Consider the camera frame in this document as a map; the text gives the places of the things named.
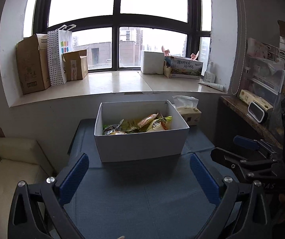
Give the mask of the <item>silver black snack packet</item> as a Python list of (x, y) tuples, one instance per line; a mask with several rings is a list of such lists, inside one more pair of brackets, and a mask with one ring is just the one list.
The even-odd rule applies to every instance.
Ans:
[(112, 124), (112, 125), (107, 125), (103, 128), (102, 134), (103, 135), (109, 135), (113, 132), (116, 131), (121, 131), (121, 125), (123, 124), (124, 119), (122, 119), (119, 123), (117, 124)]

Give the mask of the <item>round bread pack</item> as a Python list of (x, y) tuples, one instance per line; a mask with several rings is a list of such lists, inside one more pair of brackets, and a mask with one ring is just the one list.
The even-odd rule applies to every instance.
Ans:
[(123, 131), (112, 131), (112, 132), (108, 132), (108, 135), (126, 135), (126, 132), (123, 132)]

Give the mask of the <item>large brown cardboard box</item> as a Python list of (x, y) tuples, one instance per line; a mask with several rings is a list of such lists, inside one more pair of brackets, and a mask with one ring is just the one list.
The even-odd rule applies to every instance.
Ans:
[(51, 86), (47, 60), (47, 35), (35, 34), (16, 45), (20, 84), (24, 95)]

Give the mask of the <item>white storage box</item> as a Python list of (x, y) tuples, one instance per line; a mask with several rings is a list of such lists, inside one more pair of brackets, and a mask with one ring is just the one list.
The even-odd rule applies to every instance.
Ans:
[[(146, 132), (150, 123), (138, 133), (103, 135), (103, 128), (117, 124), (122, 119), (135, 119), (137, 123), (157, 113), (155, 119), (172, 116), (167, 131)], [(100, 160), (122, 162), (160, 158), (180, 154), (183, 150), (189, 126), (169, 100), (125, 101), (101, 103), (95, 121), (94, 137)]]

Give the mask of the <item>green snack bag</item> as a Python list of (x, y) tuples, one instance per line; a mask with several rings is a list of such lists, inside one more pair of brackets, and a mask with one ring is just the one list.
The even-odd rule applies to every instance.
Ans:
[(121, 130), (125, 133), (138, 133), (139, 127), (135, 119), (124, 120), (121, 124)]

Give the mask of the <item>dark wooden side shelf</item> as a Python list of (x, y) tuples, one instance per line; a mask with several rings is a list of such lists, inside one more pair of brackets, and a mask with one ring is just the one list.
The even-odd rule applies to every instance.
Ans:
[(234, 96), (221, 96), (221, 101), (241, 119), (248, 123), (264, 140), (282, 149), (282, 144), (273, 136), (265, 124), (260, 124), (249, 115), (248, 106)]

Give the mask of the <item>white foam block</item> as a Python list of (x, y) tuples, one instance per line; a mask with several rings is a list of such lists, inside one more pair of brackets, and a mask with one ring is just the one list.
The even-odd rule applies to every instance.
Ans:
[(142, 51), (142, 73), (163, 75), (164, 58), (161, 52)]

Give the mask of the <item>white dotted paper bag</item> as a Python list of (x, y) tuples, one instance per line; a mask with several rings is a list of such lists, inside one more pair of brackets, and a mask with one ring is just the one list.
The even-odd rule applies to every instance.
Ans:
[(63, 53), (73, 51), (71, 30), (75, 27), (75, 24), (62, 25), (47, 32), (47, 60), (51, 86), (62, 85), (67, 82)]

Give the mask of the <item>blue green snack packet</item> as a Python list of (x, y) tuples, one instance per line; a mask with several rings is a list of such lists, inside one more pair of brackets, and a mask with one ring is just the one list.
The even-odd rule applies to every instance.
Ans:
[(158, 118), (153, 120), (146, 132), (167, 131), (171, 128), (172, 116)]

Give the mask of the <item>cream sofa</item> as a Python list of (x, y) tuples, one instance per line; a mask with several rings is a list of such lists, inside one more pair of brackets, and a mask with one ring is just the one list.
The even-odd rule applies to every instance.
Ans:
[(8, 218), (16, 186), (51, 176), (53, 168), (36, 140), (0, 138), (0, 238), (7, 238)]

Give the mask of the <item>small open cardboard box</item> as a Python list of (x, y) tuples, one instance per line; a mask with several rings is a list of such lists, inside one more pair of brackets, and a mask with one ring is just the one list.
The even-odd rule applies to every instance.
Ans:
[(63, 53), (67, 81), (83, 80), (88, 74), (87, 50)]

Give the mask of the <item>white tube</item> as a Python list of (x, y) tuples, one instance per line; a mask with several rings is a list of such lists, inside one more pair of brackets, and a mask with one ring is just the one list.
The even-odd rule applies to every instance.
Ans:
[(208, 83), (208, 82), (204, 82), (204, 81), (200, 81), (199, 84), (205, 85), (207, 87), (213, 88), (213, 89), (221, 91), (221, 92), (225, 91), (224, 85), (221, 85), (221, 84)]

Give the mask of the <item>white bottle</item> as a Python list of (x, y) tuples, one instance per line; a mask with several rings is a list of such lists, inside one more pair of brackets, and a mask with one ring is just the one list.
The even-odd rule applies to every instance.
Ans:
[(212, 72), (213, 68), (214, 68), (214, 63), (210, 62), (209, 65), (207, 66), (207, 69), (203, 77), (204, 82), (207, 82), (207, 83), (215, 82), (215, 74)]

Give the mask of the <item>white desk clock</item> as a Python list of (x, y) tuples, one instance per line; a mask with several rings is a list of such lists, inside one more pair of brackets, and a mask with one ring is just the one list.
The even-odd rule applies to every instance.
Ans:
[(248, 113), (258, 123), (265, 123), (267, 121), (268, 114), (257, 103), (251, 101), (248, 106)]

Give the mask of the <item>printed mushroom gift box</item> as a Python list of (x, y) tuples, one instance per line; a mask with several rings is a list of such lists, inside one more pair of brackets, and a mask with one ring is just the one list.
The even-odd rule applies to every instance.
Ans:
[(165, 56), (163, 73), (168, 78), (200, 79), (203, 62), (183, 57)]

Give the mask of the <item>orange bread bag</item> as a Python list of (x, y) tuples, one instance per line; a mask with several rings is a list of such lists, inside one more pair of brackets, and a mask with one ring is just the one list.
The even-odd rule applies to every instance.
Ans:
[(142, 120), (140, 120), (137, 123), (137, 126), (139, 129), (142, 129), (144, 126), (146, 126), (147, 124), (151, 123), (155, 118), (157, 118), (158, 114), (157, 113), (153, 113), (149, 116), (147, 116), (146, 118), (143, 118)]

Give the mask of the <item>yellow tissue pack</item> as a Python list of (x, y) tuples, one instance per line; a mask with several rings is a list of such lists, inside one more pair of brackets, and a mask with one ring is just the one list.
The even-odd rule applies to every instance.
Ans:
[(175, 109), (189, 126), (196, 126), (200, 122), (201, 111), (198, 109), (199, 100), (190, 96), (173, 96)]

